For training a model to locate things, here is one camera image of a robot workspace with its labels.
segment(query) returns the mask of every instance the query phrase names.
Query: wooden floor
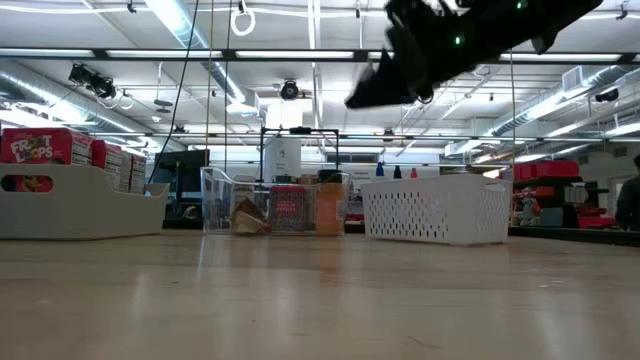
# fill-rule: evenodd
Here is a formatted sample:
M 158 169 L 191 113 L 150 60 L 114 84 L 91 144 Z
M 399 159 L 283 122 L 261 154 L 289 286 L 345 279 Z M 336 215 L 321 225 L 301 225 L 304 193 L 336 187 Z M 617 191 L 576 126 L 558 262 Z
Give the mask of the wooden floor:
M 640 359 L 640 249 L 0 241 L 0 358 Z

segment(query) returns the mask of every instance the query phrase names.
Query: ceiling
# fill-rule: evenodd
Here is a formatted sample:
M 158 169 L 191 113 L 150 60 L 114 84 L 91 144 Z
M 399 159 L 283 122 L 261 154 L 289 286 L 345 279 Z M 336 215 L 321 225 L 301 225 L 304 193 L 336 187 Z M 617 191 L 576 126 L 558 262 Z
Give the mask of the ceiling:
M 384 6 L 384 0 L 361 0 L 364 13 L 373 15 Z M 619 12 L 622 1 L 605 0 L 604 4 L 590 15 L 606 15 Z M 19 6 L 39 9 L 97 9 L 124 8 L 127 1 L 116 0 L 59 0 L 59 1 L 2 1 L 1 6 Z M 195 1 L 187 1 L 192 7 Z M 259 12 L 253 32 L 237 36 L 228 32 L 229 11 L 213 12 L 213 47 L 231 49 L 308 49 L 308 19 L 304 16 L 307 2 L 303 0 L 263 0 L 246 2 L 249 9 L 297 12 L 298 16 L 283 16 Z M 316 48 L 357 49 L 360 47 L 360 22 L 355 18 L 355 1 L 323 0 L 321 13 L 325 16 L 336 13 L 353 13 L 354 16 L 322 18 L 319 41 Z M 139 9 L 146 8 L 143 1 L 134 1 Z M 201 9 L 209 9 L 209 2 L 201 2 Z M 229 3 L 215 2 L 220 10 Z M 640 0 L 627 4 L 631 14 L 640 12 Z M 23 13 L 0 10 L 0 47 L 91 47 L 91 48 L 179 48 L 179 43 L 163 23 L 150 11 L 60 15 Z M 209 30 L 211 12 L 198 13 L 197 24 Z M 248 17 L 241 16 L 238 28 L 248 25 Z M 388 21 L 382 16 L 362 18 L 362 48 L 379 49 L 385 44 L 384 30 Z M 637 29 L 638 18 L 616 21 L 612 18 L 580 20 L 560 33 L 551 51 L 577 52 L 640 52 L 640 37 Z M 518 51 L 531 51 L 529 43 L 522 44 Z M 68 60 L 21 60 L 20 64 L 42 74 L 70 89 L 67 77 L 73 64 Z M 152 120 L 157 106 L 156 96 L 175 102 L 175 85 L 178 83 L 183 64 L 166 62 L 162 67 L 160 83 L 171 89 L 158 91 L 154 88 L 158 81 L 158 64 L 153 62 L 125 61 L 82 61 L 90 69 L 112 77 L 121 89 L 126 89 L 135 99 L 129 110 L 116 107 L 114 110 L 145 126 L 167 131 L 170 115 L 161 116 L 159 122 Z M 454 81 L 444 84 L 436 93 L 432 104 L 411 109 L 409 107 L 387 107 L 370 110 L 350 111 L 343 104 L 346 96 L 356 84 L 359 73 L 366 66 L 357 63 L 318 64 L 322 84 L 322 125 L 337 128 L 343 132 L 381 133 L 384 128 L 394 128 L 396 133 L 418 134 L 428 131 L 437 134 L 481 135 L 484 128 L 476 126 L 477 120 L 491 122 L 512 111 L 512 91 L 516 104 L 522 104 L 561 82 L 561 75 L 572 66 L 564 65 L 516 65 L 512 76 L 509 66 L 486 66 L 473 73 L 460 75 Z M 284 62 L 235 62 L 228 64 L 230 77 L 239 85 L 255 90 L 263 103 L 278 101 L 274 84 L 282 84 L 284 79 L 295 79 L 298 85 L 311 93 L 313 89 L 313 69 L 311 63 Z M 477 87 L 484 76 L 490 80 Z M 189 63 L 185 73 L 184 91 L 176 111 L 176 123 L 184 124 L 188 131 L 202 132 L 207 119 L 213 129 L 223 131 L 225 121 L 229 131 L 256 131 L 260 121 L 256 117 L 226 115 L 221 97 L 210 98 L 207 91 L 209 77 L 198 63 Z M 465 94 L 473 91 L 470 98 Z M 450 107 L 462 101 L 453 111 Z M 304 124 L 314 125 L 311 101 L 304 115 Z

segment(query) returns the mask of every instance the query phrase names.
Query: white perforated basket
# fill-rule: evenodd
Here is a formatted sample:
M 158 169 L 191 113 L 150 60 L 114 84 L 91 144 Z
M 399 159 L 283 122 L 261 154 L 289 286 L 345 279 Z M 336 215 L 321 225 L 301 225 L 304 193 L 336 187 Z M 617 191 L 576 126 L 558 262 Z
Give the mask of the white perforated basket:
M 511 182 L 481 175 L 363 184 L 367 236 L 452 245 L 504 243 Z

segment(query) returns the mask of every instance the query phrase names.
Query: ventilation duct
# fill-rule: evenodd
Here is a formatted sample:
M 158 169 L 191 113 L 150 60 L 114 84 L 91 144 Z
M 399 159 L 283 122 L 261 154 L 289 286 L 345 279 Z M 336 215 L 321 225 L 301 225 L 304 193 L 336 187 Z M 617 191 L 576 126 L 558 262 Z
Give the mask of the ventilation duct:
M 549 115 L 572 103 L 583 96 L 601 93 L 603 90 L 614 86 L 616 82 L 624 81 L 623 78 L 634 71 L 633 66 L 609 66 L 604 69 L 595 66 L 578 66 L 563 74 L 563 83 L 549 91 L 527 101 L 520 107 L 518 115 L 514 118 L 509 113 L 496 120 L 497 126 L 490 128 L 484 136 L 502 136 L 519 126 L 530 123 L 543 116 Z M 479 140 L 470 140 L 463 143 L 451 144 L 449 152 L 459 154 L 468 152 L 482 144 Z
M 169 29 L 173 36 L 178 40 L 183 48 L 189 47 L 189 38 L 191 29 L 193 28 L 193 12 L 182 0 L 145 0 L 147 6 L 162 21 L 164 26 Z M 191 40 L 192 49 L 209 49 L 209 37 L 195 25 L 193 30 L 193 39 Z M 209 61 L 202 61 L 200 65 L 209 72 Z M 227 97 L 232 102 L 243 103 L 245 94 L 236 85 L 236 83 L 227 77 L 227 73 L 222 65 L 218 62 L 211 63 L 211 78 L 222 91 L 227 89 Z
M 0 68 L 0 98 L 3 100 L 46 107 L 46 113 L 69 123 L 95 122 L 105 132 L 113 132 L 116 128 L 120 132 L 153 131 L 113 110 L 96 107 L 95 100 L 70 91 L 13 61 L 4 61 Z M 170 141 L 169 145 L 175 150 L 185 150 L 175 141 Z

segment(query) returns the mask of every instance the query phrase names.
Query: white plastic bin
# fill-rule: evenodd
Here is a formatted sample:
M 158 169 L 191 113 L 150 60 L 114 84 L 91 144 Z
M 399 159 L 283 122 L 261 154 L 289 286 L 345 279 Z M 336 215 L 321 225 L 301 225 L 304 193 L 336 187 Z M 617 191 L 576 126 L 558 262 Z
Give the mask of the white plastic bin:
M 162 231 L 168 184 L 151 184 L 151 196 L 114 191 L 107 173 L 93 166 L 0 164 L 6 175 L 49 176 L 47 193 L 0 187 L 0 238 L 80 240 Z
M 362 185 L 367 236 L 452 245 L 504 243 L 511 182 L 447 175 Z

